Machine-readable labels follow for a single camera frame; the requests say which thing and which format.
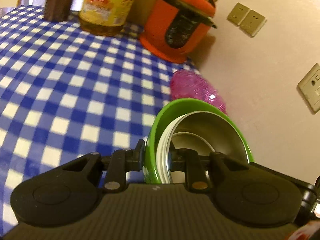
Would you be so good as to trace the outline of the stainless steel bowl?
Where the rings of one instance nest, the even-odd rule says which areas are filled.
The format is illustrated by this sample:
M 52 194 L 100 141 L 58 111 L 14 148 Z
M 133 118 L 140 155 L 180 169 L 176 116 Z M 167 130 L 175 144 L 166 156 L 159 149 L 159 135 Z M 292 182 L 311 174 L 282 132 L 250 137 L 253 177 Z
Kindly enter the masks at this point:
M 208 111 L 194 111 L 179 116 L 164 134 L 176 149 L 188 148 L 198 155 L 221 152 L 249 163 L 249 148 L 245 139 L 226 117 Z

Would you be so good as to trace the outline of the green plastic bowl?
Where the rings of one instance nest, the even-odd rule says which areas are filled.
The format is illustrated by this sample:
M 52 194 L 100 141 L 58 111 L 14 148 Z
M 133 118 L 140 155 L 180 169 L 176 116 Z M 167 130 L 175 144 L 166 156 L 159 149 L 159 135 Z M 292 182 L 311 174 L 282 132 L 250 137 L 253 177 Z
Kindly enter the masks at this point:
M 151 131 L 146 142 L 143 164 L 143 174 L 146 183 L 162 183 L 160 179 L 160 171 L 156 167 L 156 149 L 162 133 L 167 128 L 167 126 L 176 118 L 194 111 L 208 111 L 210 113 L 217 114 L 217 116 L 225 119 L 227 123 L 229 123 L 233 129 L 235 129 L 236 133 L 240 137 L 240 140 L 242 141 L 242 144 L 244 146 L 245 160 L 248 163 L 254 160 L 251 149 L 249 148 L 249 145 L 244 136 L 225 113 L 201 100 L 191 98 L 178 99 L 168 103 L 165 107 L 162 108 L 162 110 L 160 110 L 151 127 Z

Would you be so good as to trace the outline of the cream plastic bowl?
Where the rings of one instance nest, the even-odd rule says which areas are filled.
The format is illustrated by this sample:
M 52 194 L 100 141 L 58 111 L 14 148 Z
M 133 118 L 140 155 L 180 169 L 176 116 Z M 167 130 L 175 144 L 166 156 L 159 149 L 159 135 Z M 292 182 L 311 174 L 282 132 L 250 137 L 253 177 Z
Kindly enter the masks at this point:
M 197 113 L 197 111 L 181 115 L 174 119 L 165 128 L 159 139 L 156 150 L 156 167 L 162 184 L 170 184 L 172 182 L 169 165 L 169 149 L 174 131 L 184 119 L 195 113 Z

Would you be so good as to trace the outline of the blue white checkered tablecloth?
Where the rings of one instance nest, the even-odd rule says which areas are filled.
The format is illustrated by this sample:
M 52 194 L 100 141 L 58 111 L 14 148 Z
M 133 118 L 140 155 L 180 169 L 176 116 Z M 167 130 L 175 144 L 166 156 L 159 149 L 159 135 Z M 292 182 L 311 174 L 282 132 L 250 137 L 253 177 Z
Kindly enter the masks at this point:
M 174 72 L 127 24 L 115 37 L 43 19 L 20 6 L 1 18 L 1 234 L 17 223 L 10 195 L 22 181 L 89 152 L 110 155 L 146 139 L 170 101 Z

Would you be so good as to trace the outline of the red electric pressure cooker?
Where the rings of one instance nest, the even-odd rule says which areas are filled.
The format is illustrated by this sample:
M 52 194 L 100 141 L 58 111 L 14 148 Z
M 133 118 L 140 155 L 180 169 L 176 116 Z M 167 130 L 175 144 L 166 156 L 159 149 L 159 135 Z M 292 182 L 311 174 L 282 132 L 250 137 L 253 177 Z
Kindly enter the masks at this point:
M 139 40 L 157 57 L 183 63 L 210 28 L 216 28 L 215 12 L 214 0 L 155 0 Z

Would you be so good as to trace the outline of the large cooking oil bottle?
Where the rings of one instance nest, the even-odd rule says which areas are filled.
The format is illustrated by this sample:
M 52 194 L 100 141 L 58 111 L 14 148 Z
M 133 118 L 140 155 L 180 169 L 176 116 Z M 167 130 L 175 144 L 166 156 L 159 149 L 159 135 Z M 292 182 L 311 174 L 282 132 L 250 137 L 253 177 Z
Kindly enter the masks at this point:
M 135 0 L 84 0 L 80 28 L 97 36 L 114 36 L 123 28 Z

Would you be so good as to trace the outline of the wall socket plate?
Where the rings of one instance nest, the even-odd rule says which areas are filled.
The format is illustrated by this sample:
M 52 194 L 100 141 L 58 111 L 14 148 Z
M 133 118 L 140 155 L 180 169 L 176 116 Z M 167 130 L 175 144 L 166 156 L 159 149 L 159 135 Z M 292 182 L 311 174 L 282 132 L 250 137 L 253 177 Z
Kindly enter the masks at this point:
M 300 80 L 297 87 L 314 114 L 319 111 L 319 64 L 316 63 Z

